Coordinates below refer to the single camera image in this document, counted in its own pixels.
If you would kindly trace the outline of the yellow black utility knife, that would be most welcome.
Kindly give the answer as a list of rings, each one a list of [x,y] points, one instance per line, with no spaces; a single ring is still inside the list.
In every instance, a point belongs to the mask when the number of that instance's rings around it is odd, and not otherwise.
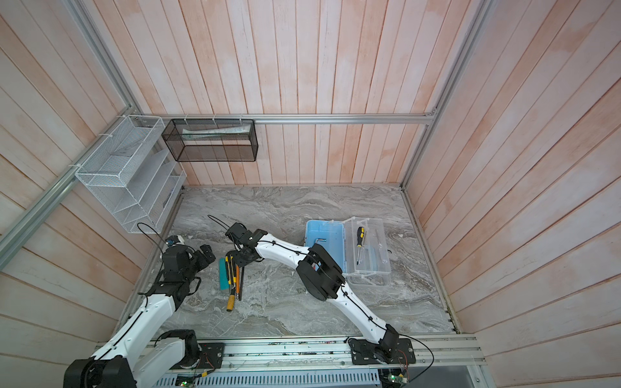
[[[230,286],[231,292],[233,294],[236,293],[236,285],[237,285],[237,276],[236,276],[236,268],[233,262],[233,258],[230,255],[225,257],[225,263],[227,266],[227,279],[228,284]]]

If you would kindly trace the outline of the teal tool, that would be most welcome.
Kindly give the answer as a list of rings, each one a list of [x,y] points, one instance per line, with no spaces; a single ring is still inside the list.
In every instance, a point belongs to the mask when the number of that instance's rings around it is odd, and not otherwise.
[[[226,263],[225,258],[221,258],[219,260],[218,270],[219,270],[219,288],[221,290],[228,291],[230,289],[230,286],[229,286],[228,264]]]

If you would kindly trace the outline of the blue plastic tool box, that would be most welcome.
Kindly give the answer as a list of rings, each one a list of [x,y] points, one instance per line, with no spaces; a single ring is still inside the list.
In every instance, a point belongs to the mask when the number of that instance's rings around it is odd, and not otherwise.
[[[356,265],[359,226],[365,228],[364,249]],[[391,283],[391,261],[383,220],[352,217],[344,221],[310,220],[306,224],[305,245],[311,247],[316,239],[341,267],[344,276],[359,286],[381,287]]]

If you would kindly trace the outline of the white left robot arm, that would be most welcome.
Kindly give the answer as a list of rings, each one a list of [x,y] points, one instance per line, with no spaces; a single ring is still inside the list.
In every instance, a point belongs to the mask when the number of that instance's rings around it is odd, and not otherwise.
[[[145,293],[145,302],[102,348],[67,368],[64,387],[152,387],[175,365],[188,370],[198,367],[202,349],[193,330],[167,331],[154,350],[145,357],[141,354],[193,293],[192,282],[216,256],[206,244],[195,250],[176,243],[163,252],[162,259],[163,268]]]

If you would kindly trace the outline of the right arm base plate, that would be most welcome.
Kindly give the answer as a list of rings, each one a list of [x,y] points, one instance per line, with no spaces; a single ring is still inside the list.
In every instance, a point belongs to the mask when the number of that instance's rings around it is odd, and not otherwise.
[[[399,338],[373,344],[365,339],[349,338],[349,346],[354,365],[410,365],[417,362],[410,339]]]

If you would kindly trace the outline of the yellow black small screwdriver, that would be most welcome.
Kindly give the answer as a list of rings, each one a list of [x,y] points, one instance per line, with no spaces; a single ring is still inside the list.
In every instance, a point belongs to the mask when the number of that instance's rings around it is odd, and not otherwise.
[[[362,259],[362,252],[364,249],[365,228],[363,226],[359,226],[359,228],[357,228],[356,239],[357,239],[356,265],[359,265]]]

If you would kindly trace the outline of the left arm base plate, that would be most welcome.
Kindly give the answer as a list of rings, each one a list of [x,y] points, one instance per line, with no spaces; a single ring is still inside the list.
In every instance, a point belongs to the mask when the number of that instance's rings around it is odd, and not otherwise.
[[[199,342],[184,346],[184,357],[171,370],[216,370],[222,367],[225,344],[222,342]]]

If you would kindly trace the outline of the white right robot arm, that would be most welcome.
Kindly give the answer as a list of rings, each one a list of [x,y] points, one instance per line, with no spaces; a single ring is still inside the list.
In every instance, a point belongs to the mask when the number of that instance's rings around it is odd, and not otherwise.
[[[239,267],[266,259],[294,268],[311,296],[333,304],[362,333],[363,340],[350,343],[352,350],[370,349],[372,357],[382,363],[398,357],[399,333],[354,293],[341,267],[324,247],[317,243],[312,247],[294,245],[261,229],[249,231],[239,222],[229,227],[226,237],[235,246],[231,255]]]

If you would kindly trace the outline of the orange handle tool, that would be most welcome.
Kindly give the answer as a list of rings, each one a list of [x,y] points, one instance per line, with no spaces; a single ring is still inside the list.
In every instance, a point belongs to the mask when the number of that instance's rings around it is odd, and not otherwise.
[[[242,300],[244,286],[244,268],[236,266],[236,297],[238,301]]]

